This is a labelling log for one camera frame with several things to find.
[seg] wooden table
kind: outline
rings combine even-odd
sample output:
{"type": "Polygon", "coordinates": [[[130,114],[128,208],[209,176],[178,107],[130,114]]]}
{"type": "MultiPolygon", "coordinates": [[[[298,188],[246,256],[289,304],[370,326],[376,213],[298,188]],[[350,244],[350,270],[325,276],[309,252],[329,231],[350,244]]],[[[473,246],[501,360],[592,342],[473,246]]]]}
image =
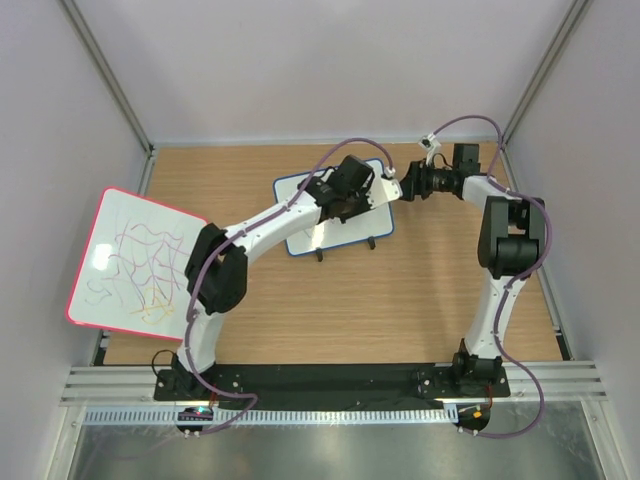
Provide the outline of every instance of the wooden table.
{"type": "MultiPolygon", "coordinates": [[[[309,170],[327,145],[165,148],[149,197],[219,226],[274,203],[274,179],[309,170]]],[[[424,153],[388,145],[398,177],[424,153]]],[[[495,145],[481,145],[486,169],[495,145]]],[[[451,158],[452,146],[443,152],[451,158]]],[[[379,157],[368,145],[344,155],[379,157]]],[[[502,166],[498,180],[506,184],[502,166]]],[[[217,345],[220,363],[396,363],[450,361],[474,317],[483,272],[476,248],[482,213],[450,194],[394,202],[396,230],[378,240],[291,257],[284,244],[249,270],[248,293],[228,316],[217,345]]],[[[561,359],[537,277],[518,298],[505,342],[521,360],[561,359]]],[[[177,342],[113,334],[105,363],[149,364],[177,342]]]]}

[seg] gray floor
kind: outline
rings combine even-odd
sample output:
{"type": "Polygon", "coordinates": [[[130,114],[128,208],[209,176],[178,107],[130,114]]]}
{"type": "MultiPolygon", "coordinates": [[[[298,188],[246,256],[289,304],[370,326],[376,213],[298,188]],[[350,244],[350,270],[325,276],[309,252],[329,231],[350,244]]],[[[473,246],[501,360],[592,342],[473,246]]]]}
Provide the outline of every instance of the gray floor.
{"type": "MultiPolygon", "coordinates": [[[[498,404],[487,431],[525,426],[537,405],[498,404]]],[[[452,425],[237,428],[175,438],[175,427],[84,427],[72,479],[604,479],[579,403],[552,403],[514,440],[458,434],[452,425]]]]}

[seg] gray wall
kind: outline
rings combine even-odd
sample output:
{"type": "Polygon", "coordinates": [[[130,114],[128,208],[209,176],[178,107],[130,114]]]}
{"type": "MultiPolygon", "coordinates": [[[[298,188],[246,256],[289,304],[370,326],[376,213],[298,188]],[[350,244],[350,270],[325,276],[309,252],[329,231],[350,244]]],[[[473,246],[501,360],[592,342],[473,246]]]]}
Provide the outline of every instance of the gray wall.
{"type": "Polygon", "coordinates": [[[517,178],[546,199],[556,227],[548,271],[563,324],[576,356],[597,362],[633,452],[640,444],[639,18],[637,0],[593,2],[511,145],[517,178]]]}
{"type": "Polygon", "coordinates": [[[165,143],[413,140],[468,113],[504,123],[570,3],[78,0],[165,143]]]}
{"type": "Polygon", "coordinates": [[[60,8],[0,2],[0,477],[44,476],[69,368],[96,332],[64,307],[101,190],[143,153],[60,8]]]}

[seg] scribble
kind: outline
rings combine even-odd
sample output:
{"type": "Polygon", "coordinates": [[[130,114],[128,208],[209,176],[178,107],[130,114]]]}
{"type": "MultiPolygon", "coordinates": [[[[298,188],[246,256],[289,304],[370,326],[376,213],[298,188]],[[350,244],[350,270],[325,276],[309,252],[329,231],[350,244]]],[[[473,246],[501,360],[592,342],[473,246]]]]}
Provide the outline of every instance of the scribble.
{"type": "Polygon", "coordinates": [[[132,223],[128,219],[124,228],[116,228],[116,250],[108,257],[108,273],[87,282],[90,298],[85,302],[97,306],[113,298],[129,314],[156,325],[173,314],[175,294],[186,288],[186,279],[176,264],[179,256],[188,257],[189,253],[181,249],[184,236],[157,232],[144,223],[130,226],[132,223]]]}

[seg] purple cable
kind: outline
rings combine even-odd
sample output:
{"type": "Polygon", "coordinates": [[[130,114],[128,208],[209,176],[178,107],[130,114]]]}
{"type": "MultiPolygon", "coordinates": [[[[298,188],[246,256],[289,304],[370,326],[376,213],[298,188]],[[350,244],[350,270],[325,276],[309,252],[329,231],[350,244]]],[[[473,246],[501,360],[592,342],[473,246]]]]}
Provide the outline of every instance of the purple cable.
{"type": "Polygon", "coordinates": [[[527,202],[529,202],[531,205],[533,205],[535,208],[537,208],[540,213],[542,214],[543,218],[544,218],[544,223],[545,223],[545,230],[546,230],[546,241],[545,241],[545,247],[544,250],[542,252],[542,254],[540,255],[540,258],[538,258],[538,260],[531,266],[529,267],[526,271],[522,272],[519,275],[516,275],[515,277],[513,277],[504,287],[504,294],[502,295],[502,298],[500,299],[500,303],[498,304],[498,309],[496,311],[496,317],[493,321],[493,338],[496,342],[496,346],[498,347],[498,350],[500,351],[500,354],[506,358],[507,360],[509,360],[511,363],[513,363],[514,365],[516,365],[518,368],[522,369],[528,376],[529,378],[531,378],[531,381],[533,382],[533,384],[536,387],[536,390],[538,390],[538,395],[540,396],[540,408],[538,410],[538,413],[536,415],[536,417],[531,421],[531,423],[529,425],[527,425],[526,427],[524,427],[521,430],[518,430],[516,432],[512,432],[512,433],[476,433],[472,430],[469,430],[467,428],[464,428],[463,431],[465,431],[466,433],[472,434],[472,435],[477,435],[478,437],[484,437],[484,438],[493,438],[493,439],[508,439],[508,438],[514,438],[514,437],[518,437],[520,435],[523,435],[525,433],[527,433],[528,431],[530,431],[531,429],[533,429],[534,427],[536,427],[540,421],[542,420],[542,417],[544,415],[545,412],[545,400],[544,400],[544,392],[542,391],[542,385],[540,385],[540,381],[536,378],[536,376],[534,375],[534,373],[524,364],[522,364],[521,362],[519,362],[518,360],[516,360],[515,358],[513,358],[511,355],[509,355],[506,350],[504,349],[504,346],[502,345],[502,343],[500,342],[500,338],[498,336],[498,327],[500,325],[500,317],[502,316],[502,312],[504,310],[504,307],[507,303],[507,300],[509,298],[509,291],[511,290],[511,287],[513,286],[513,284],[515,282],[517,282],[518,280],[522,280],[524,278],[529,277],[533,272],[535,272],[538,268],[540,268],[540,266],[542,265],[542,262],[545,261],[545,259],[547,258],[547,256],[549,255],[549,251],[551,250],[551,243],[553,241],[553,228],[551,226],[551,218],[549,217],[549,214],[547,213],[547,211],[545,210],[545,208],[540,204],[540,202],[538,202],[536,199],[528,196],[528,195],[524,195],[522,193],[518,193],[515,192],[513,190],[510,190],[502,185],[500,185],[498,182],[496,182],[492,177],[491,174],[493,173],[493,170],[495,169],[497,163],[498,163],[498,159],[500,158],[500,152],[503,150],[504,145],[504,137],[502,135],[502,130],[500,129],[500,126],[491,118],[486,117],[484,115],[465,115],[463,117],[458,117],[458,118],[454,118],[453,120],[445,123],[444,125],[440,126],[439,128],[437,128],[436,130],[434,130],[433,134],[437,135],[439,134],[442,130],[444,130],[445,128],[447,128],[450,125],[453,125],[454,123],[458,123],[462,120],[470,120],[470,119],[477,119],[477,120],[485,120],[487,122],[489,122],[491,125],[493,125],[493,128],[495,128],[496,130],[496,134],[498,136],[498,146],[496,148],[496,153],[493,155],[493,158],[491,159],[491,163],[489,164],[489,168],[487,169],[487,180],[489,182],[489,184],[491,184],[494,188],[500,190],[502,193],[506,193],[508,195],[511,195],[512,197],[516,197],[516,198],[520,198],[522,200],[525,200],[527,202]]]}
{"type": "Polygon", "coordinates": [[[196,300],[198,298],[198,294],[200,293],[200,289],[202,288],[202,282],[204,280],[204,276],[206,272],[209,270],[209,268],[211,268],[211,265],[213,264],[215,259],[218,258],[218,255],[220,255],[220,253],[225,248],[227,248],[237,239],[239,239],[242,236],[245,236],[247,233],[255,230],[258,227],[261,227],[262,225],[270,222],[274,218],[277,218],[280,215],[282,215],[284,212],[288,211],[290,207],[294,203],[296,203],[296,201],[298,201],[298,199],[304,192],[304,189],[307,187],[307,185],[309,185],[309,182],[311,181],[315,173],[329,159],[329,157],[333,155],[338,149],[342,148],[343,146],[349,143],[354,143],[354,142],[368,143],[369,145],[373,145],[374,147],[378,148],[387,158],[389,168],[393,168],[393,160],[391,158],[391,154],[386,148],[384,148],[378,142],[369,140],[368,138],[361,138],[361,137],[354,137],[354,138],[349,138],[347,140],[343,140],[342,142],[331,147],[331,149],[329,149],[329,151],[324,154],[324,156],[318,161],[318,163],[315,164],[313,169],[309,172],[307,177],[304,179],[304,181],[300,185],[300,188],[298,189],[298,191],[293,195],[293,197],[291,197],[291,200],[289,200],[286,205],[284,205],[280,210],[277,210],[272,214],[267,215],[266,217],[256,221],[255,223],[248,225],[244,230],[240,230],[235,234],[233,234],[232,236],[230,236],[227,240],[222,242],[222,244],[218,246],[218,248],[216,248],[211,253],[211,255],[209,255],[209,257],[205,260],[204,264],[202,265],[202,269],[200,270],[200,273],[198,274],[198,277],[196,279],[196,283],[193,286],[193,293],[191,294],[191,299],[189,300],[189,306],[187,307],[187,330],[184,335],[184,350],[185,350],[185,356],[187,357],[187,363],[189,364],[189,368],[191,369],[191,373],[193,373],[194,377],[196,377],[196,379],[208,390],[218,395],[221,395],[223,397],[235,398],[235,399],[250,399],[251,402],[249,403],[249,405],[247,405],[244,408],[244,410],[239,412],[234,417],[230,418],[224,423],[221,423],[220,425],[216,425],[215,427],[211,427],[207,430],[203,430],[200,433],[200,435],[208,435],[210,433],[219,432],[220,430],[223,430],[231,426],[233,422],[235,422],[240,417],[245,415],[258,402],[258,396],[255,393],[232,393],[232,392],[225,392],[224,390],[220,390],[219,388],[215,387],[214,385],[211,385],[204,378],[202,378],[202,376],[196,369],[195,362],[193,361],[193,356],[191,355],[191,330],[193,328],[193,324],[195,323],[195,319],[197,316],[197,311],[195,309],[196,300]]]}

